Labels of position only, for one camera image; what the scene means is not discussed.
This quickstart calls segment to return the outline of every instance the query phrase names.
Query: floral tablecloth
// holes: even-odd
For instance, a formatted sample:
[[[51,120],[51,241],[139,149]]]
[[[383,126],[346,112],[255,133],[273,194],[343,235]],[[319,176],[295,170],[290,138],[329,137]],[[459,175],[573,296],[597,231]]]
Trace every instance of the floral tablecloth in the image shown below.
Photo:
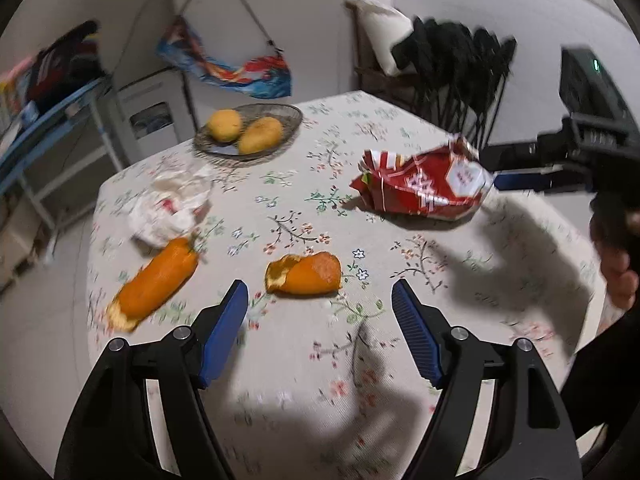
[[[364,92],[300,109],[295,141],[265,162],[217,166],[185,142],[102,186],[88,263],[90,358],[116,335],[105,307],[149,260],[127,227],[136,197],[164,169],[209,164],[212,207],[198,239],[200,265],[124,337],[160,339],[217,304],[234,279],[244,280],[251,300],[237,344],[223,377],[202,393],[236,476],[400,478],[438,392],[418,375],[390,309],[397,279],[480,339],[530,338],[557,384],[576,347],[596,332],[604,284],[590,243],[533,193],[493,191],[457,224],[364,210],[349,183],[365,149],[415,153],[441,145],[446,134]],[[336,296],[265,293],[271,260],[323,250],[342,264]],[[177,470],[157,383],[148,393],[162,464]],[[462,470],[478,459],[490,402],[485,384]]]

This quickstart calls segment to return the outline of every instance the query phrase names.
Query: basket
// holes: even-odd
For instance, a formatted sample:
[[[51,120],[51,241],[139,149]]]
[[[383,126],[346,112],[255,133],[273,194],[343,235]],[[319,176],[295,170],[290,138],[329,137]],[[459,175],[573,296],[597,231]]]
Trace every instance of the basket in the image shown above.
[[[302,111],[295,106],[282,104],[250,104],[242,105],[234,108],[242,117],[242,129],[244,130],[249,124],[263,117],[273,117],[282,123],[282,140],[276,145],[261,152],[247,153],[241,155],[238,153],[237,141],[235,142],[217,142],[209,135],[206,126],[196,133],[193,138],[193,145],[196,149],[209,155],[221,156],[224,158],[235,158],[237,160],[252,160],[262,156],[271,155],[276,152],[279,147],[287,143],[295,134],[296,130],[302,122]]]

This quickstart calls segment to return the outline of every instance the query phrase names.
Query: chip bag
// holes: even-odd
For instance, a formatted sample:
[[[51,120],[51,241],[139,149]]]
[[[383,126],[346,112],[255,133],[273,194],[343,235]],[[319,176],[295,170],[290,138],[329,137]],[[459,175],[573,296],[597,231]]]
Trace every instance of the chip bag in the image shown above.
[[[478,209],[493,184],[463,137],[409,157],[368,150],[358,168],[351,187],[368,207],[451,221]]]

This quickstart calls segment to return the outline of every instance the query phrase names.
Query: metal screw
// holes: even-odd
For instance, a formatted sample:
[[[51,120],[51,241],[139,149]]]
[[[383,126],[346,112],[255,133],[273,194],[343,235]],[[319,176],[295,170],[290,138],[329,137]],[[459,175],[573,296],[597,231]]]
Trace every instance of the metal screw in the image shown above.
[[[112,339],[109,341],[109,350],[112,352],[118,352],[124,348],[124,339],[121,337],[117,337],[116,339]]]
[[[467,337],[469,337],[469,332],[466,330],[466,328],[455,326],[451,329],[451,336],[453,337],[453,339],[457,339],[458,341],[464,341]]]
[[[176,339],[187,339],[191,335],[191,328],[188,326],[179,326],[174,329],[174,337]]]
[[[531,341],[524,338],[518,339],[516,345],[518,345],[518,348],[523,352],[531,352],[531,350],[533,349],[533,344],[531,343]]]

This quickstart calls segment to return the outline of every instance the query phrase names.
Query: orange peel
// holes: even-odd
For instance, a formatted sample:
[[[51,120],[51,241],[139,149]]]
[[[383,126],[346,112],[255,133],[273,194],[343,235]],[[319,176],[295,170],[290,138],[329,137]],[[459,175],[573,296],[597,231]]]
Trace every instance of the orange peel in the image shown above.
[[[331,253],[322,252],[311,256],[287,254],[271,262],[264,282],[267,292],[279,290],[309,296],[337,291],[341,278],[340,260]]]

